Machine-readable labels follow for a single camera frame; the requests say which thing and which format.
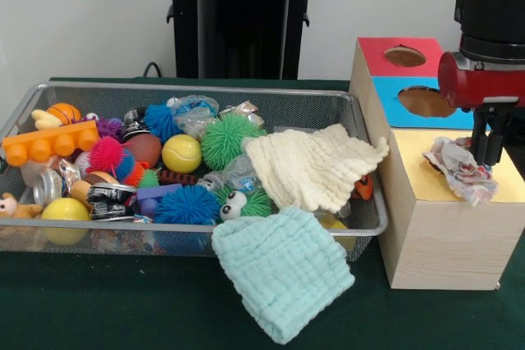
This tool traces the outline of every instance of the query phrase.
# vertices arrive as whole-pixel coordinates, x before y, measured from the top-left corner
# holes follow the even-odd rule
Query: yellow ball
[[[47,220],[91,220],[88,208],[74,198],[59,198],[51,202],[42,212]],[[49,242],[59,246],[74,245],[88,232],[88,229],[57,229],[47,227],[43,230]]]
[[[171,137],[162,148],[164,166],[173,172],[189,174],[197,170],[202,160],[199,141],[187,134]]]

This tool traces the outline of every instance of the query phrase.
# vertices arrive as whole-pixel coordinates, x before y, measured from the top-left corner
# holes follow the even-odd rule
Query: black cable
[[[151,61],[150,63],[148,63],[148,65],[146,66],[146,70],[144,70],[144,73],[142,74],[143,77],[147,77],[148,76],[148,73],[149,73],[149,69],[151,69],[152,67],[155,68],[155,70],[157,71],[157,77],[158,78],[162,78],[162,72],[161,72],[161,69],[160,67],[158,66],[157,63],[155,63],[154,61]]]

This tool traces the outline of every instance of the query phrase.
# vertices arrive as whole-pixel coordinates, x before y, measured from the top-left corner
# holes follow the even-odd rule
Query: black robot pole
[[[295,80],[308,0],[173,0],[181,78]]]

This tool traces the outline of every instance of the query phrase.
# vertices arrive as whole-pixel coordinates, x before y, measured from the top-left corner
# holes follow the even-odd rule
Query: wire mesh basket
[[[368,140],[357,101],[342,92],[69,82],[31,89],[3,127],[0,138],[34,131],[30,113],[56,102],[70,102],[82,113],[111,118],[123,116],[133,107],[190,94],[214,98],[221,107],[249,100],[259,107],[270,133],[289,128],[319,130],[341,123],[350,136]],[[355,261],[371,238],[387,227],[386,205],[375,174],[372,181],[373,199],[353,200],[351,214],[342,220],[348,229],[330,230],[348,251],[350,261]],[[19,198],[20,203],[33,202],[33,191],[25,187],[18,168],[7,167],[0,174],[0,193],[5,192]],[[212,232],[212,226],[201,225],[0,218],[0,250],[210,257],[214,256]],[[80,240],[59,246],[48,241],[53,235]]]

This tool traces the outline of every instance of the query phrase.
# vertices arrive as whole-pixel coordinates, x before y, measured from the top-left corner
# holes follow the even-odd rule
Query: teddy bear
[[[2,195],[3,200],[0,200],[0,217],[14,217],[16,219],[33,219],[41,211],[40,205],[22,205],[19,204],[15,196],[10,193]]]
[[[15,196],[4,193],[0,199],[0,218],[34,219],[40,212],[40,205],[19,204]],[[0,226],[0,248],[9,251],[42,250],[47,242],[40,227]]]

